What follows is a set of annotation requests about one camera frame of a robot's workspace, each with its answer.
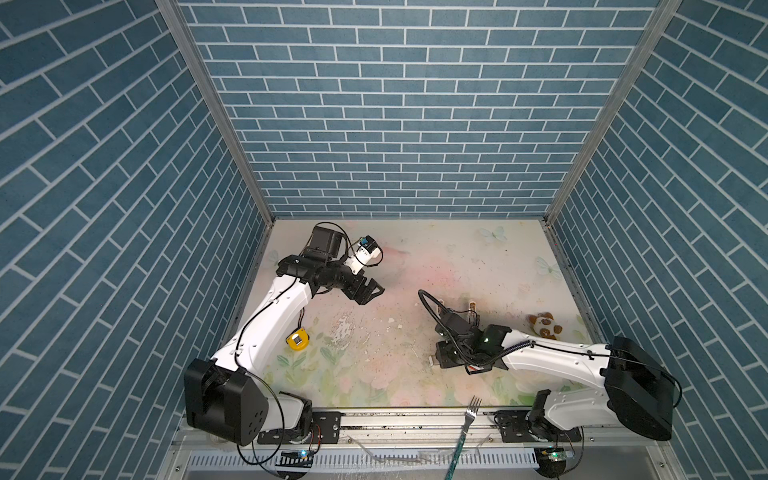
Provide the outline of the pink white stapler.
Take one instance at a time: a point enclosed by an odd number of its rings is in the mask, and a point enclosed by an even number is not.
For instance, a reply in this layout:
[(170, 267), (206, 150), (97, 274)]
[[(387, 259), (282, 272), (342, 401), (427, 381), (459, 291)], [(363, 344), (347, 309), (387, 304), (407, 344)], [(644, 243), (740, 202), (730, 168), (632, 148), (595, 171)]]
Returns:
[(469, 302), (468, 319), (470, 323), (475, 327), (479, 325), (479, 315), (477, 312), (477, 304), (474, 301)]

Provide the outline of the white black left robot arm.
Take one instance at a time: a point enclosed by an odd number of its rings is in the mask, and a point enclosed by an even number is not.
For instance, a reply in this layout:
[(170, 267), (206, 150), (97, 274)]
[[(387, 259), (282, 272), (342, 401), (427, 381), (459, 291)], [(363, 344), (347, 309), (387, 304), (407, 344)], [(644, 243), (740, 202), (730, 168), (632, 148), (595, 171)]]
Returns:
[(187, 367), (188, 425), (240, 447), (260, 436), (278, 444), (305, 439), (313, 429), (312, 403), (274, 391), (265, 380), (270, 356), (281, 343), (295, 351), (308, 346), (303, 315), (319, 294), (337, 289), (359, 305), (382, 295), (364, 272), (382, 259), (372, 237), (351, 241), (335, 223), (316, 224), (303, 250), (278, 262), (270, 289), (233, 337), (210, 359)]

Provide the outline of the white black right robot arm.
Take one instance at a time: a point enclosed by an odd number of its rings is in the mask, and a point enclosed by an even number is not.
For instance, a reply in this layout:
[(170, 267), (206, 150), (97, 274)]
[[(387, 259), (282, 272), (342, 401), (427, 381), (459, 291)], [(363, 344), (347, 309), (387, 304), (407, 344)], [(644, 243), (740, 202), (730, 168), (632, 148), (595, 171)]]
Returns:
[(524, 420), (534, 438), (555, 441), (584, 427), (621, 425), (650, 440), (671, 439), (682, 386), (633, 340), (563, 342), (549, 317), (542, 319), (544, 336), (504, 325), (482, 328), (471, 312), (459, 313), (425, 290), (418, 297), (441, 337), (436, 345), (441, 368), (461, 367), (469, 375), (525, 370), (580, 384), (574, 391), (537, 392)]

